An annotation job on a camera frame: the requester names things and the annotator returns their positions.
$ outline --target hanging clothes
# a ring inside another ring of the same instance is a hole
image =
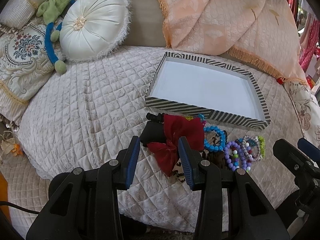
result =
[[[298,20],[298,6],[299,6],[299,0],[287,0],[289,7],[292,11],[294,21],[297,22]]]
[[[308,14],[306,24],[304,26],[304,31],[300,37],[300,46],[301,49],[304,50],[307,48],[308,40],[309,40],[309,33],[314,20],[314,16],[312,14]]]
[[[319,40],[319,27],[320,27],[320,22],[317,19],[313,19],[310,28],[305,29],[305,31],[308,31],[309,29],[308,39],[306,38],[307,35],[303,40],[300,39],[300,44],[303,49],[303,53],[299,58],[299,64],[304,72],[307,71],[310,61],[312,59],[312,56],[316,50],[316,43]]]

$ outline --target white satin cushion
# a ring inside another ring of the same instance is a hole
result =
[[[74,61],[107,55],[127,35],[128,0],[77,0],[62,22],[60,44]]]

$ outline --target quilted bedspread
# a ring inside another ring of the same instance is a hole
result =
[[[41,211],[48,201],[50,180],[41,179],[27,156],[6,155],[0,171],[8,182],[8,201],[18,206]],[[23,237],[37,217],[35,214],[23,212],[9,207],[12,226]]]
[[[166,51],[121,47],[102,60],[68,64],[62,76],[55,73],[31,100],[17,134],[37,173],[51,179],[78,166],[97,168],[128,147],[131,137],[141,134],[146,113],[160,112],[145,106],[144,94]],[[246,134],[265,137],[266,157],[254,163],[250,175],[277,207],[295,190],[293,175],[272,154],[276,140],[285,138],[296,146],[302,137],[292,101],[273,77],[230,60],[206,57],[251,71],[260,86],[271,116],[265,130],[209,123],[226,130],[229,139]],[[235,91],[234,99],[241,100],[237,96]],[[132,186],[118,191],[118,199],[120,212],[136,220],[181,231],[195,229],[200,192],[166,177],[146,148],[141,148]],[[224,199],[222,229],[227,230],[225,194]]]

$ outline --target beaded bracelet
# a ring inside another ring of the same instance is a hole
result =
[[[204,139],[204,149],[208,150],[209,152],[218,152],[223,151],[223,148],[226,146],[226,135],[223,130],[220,130],[218,126],[207,126],[206,120],[203,114],[198,114],[198,117],[200,118],[202,124],[203,124],[203,131],[204,133],[211,133],[215,131],[217,135],[220,137],[220,143],[219,145],[216,144],[210,144],[207,139]]]
[[[251,150],[249,141],[253,141],[254,143],[252,143],[252,146],[257,147],[257,155],[255,157],[252,156],[252,150]],[[242,152],[247,157],[248,161],[255,162],[255,161],[262,159],[261,148],[260,148],[258,136],[251,137],[251,136],[246,135],[240,140],[240,142],[241,142]]]
[[[234,162],[232,163],[232,160],[229,155],[229,150],[232,150],[232,155],[234,158]],[[228,165],[228,168],[232,171],[235,171],[236,168],[239,168],[239,157],[243,158],[243,153],[241,150],[240,142],[238,139],[235,141],[229,141],[227,142],[226,146],[224,147],[224,158],[226,160],[226,163]]]

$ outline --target fringed pillow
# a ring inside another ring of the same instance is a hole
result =
[[[127,36],[129,0],[77,0],[62,22],[62,52],[73,61],[107,55]]]
[[[17,34],[0,36],[0,114],[16,125],[29,100],[54,70],[44,46],[45,30],[43,19],[34,18]],[[54,46],[56,55],[63,60],[59,43]]]

